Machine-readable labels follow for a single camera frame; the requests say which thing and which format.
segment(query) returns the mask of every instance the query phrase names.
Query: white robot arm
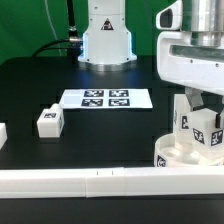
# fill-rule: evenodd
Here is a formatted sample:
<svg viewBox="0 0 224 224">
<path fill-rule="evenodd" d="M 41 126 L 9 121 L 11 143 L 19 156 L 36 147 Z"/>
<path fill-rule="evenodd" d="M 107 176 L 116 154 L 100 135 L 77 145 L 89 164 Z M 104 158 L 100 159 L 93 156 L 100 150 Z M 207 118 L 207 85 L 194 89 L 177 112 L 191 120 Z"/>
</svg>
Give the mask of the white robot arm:
<svg viewBox="0 0 224 224">
<path fill-rule="evenodd" d="M 157 28 L 171 30 L 158 38 L 158 73 L 186 89 L 175 96 L 173 134 L 157 141 L 155 165 L 223 164 L 224 112 L 202 109 L 201 93 L 224 96 L 224 1 L 178 0 L 158 14 Z"/>
<path fill-rule="evenodd" d="M 118 71 L 137 57 L 132 53 L 131 33 L 125 26 L 125 0 L 88 0 L 89 27 L 83 35 L 82 67 Z"/>
</svg>

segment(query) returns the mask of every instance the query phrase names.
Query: black table surface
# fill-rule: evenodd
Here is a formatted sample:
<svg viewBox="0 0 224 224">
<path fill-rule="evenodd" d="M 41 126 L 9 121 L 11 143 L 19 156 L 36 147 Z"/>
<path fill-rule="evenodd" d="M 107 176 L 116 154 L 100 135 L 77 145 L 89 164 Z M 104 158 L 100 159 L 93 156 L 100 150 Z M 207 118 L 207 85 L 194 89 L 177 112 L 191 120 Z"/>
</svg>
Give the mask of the black table surface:
<svg viewBox="0 0 224 224">
<path fill-rule="evenodd" d="M 59 139 L 40 139 L 36 122 L 65 89 L 149 90 L 153 109 L 64 110 Z M 160 80 L 155 57 L 135 68 L 94 72 L 68 58 L 14 58 L 0 66 L 0 122 L 8 141 L 0 169 L 70 169 L 153 166 L 155 141 L 172 132 L 175 93 Z M 221 104 L 203 96 L 211 107 Z M 0 200 L 1 223 L 223 223 L 223 195 L 96 199 Z"/>
</svg>

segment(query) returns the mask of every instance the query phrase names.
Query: white block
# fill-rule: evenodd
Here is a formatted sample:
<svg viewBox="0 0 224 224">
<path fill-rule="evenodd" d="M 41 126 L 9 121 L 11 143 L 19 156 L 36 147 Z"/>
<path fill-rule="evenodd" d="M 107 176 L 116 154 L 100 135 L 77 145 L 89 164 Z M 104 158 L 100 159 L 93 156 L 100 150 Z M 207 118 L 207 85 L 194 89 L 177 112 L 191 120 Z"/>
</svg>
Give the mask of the white block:
<svg viewBox="0 0 224 224">
<path fill-rule="evenodd" d="M 4 123 L 0 123 L 0 149 L 3 147 L 7 140 L 6 127 Z"/>
<path fill-rule="evenodd" d="M 64 126 L 63 110 L 54 104 L 51 109 L 44 109 L 37 121 L 40 138 L 58 138 Z"/>
<path fill-rule="evenodd" d="M 85 170 L 1 170 L 0 198 L 85 197 Z"/>
<path fill-rule="evenodd" d="M 86 177 L 86 197 L 124 196 L 124 168 L 98 169 Z"/>
<path fill-rule="evenodd" d="M 221 167 L 125 169 L 125 196 L 223 193 Z"/>
<path fill-rule="evenodd" d="M 178 143 L 191 144 L 191 107 L 185 94 L 174 96 L 173 134 Z"/>
<path fill-rule="evenodd" d="M 216 114 L 209 109 L 192 113 L 193 148 L 209 159 L 224 156 L 223 130 L 215 127 Z"/>
</svg>

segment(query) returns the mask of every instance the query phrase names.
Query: metal bracket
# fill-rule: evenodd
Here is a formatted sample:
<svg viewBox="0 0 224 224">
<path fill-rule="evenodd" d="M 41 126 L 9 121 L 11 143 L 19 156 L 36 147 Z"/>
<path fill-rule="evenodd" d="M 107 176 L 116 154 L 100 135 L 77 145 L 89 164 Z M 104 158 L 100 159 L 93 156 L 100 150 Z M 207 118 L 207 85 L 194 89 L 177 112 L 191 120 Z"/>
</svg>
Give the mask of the metal bracket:
<svg viewBox="0 0 224 224">
<path fill-rule="evenodd" d="M 202 90 L 185 87 L 185 94 L 191 106 L 191 111 L 196 111 L 204 108 L 204 103 L 201 94 Z"/>
</svg>

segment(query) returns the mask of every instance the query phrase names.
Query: small white box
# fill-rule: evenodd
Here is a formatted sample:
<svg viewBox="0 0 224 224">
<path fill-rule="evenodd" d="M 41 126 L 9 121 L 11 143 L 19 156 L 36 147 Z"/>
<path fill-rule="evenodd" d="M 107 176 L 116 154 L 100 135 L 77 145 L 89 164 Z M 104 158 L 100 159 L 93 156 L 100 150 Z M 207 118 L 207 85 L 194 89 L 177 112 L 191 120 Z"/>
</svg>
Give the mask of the small white box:
<svg viewBox="0 0 224 224">
<path fill-rule="evenodd" d="M 175 94 L 174 115 L 173 115 L 173 134 L 178 143 L 191 144 L 191 107 L 185 94 Z"/>
<path fill-rule="evenodd" d="M 0 123 L 0 149 L 3 147 L 7 140 L 6 127 L 4 123 Z"/>
<path fill-rule="evenodd" d="M 40 138 L 59 138 L 64 123 L 64 115 L 61 108 L 44 109 L 37 121 Z"/>
</svg>

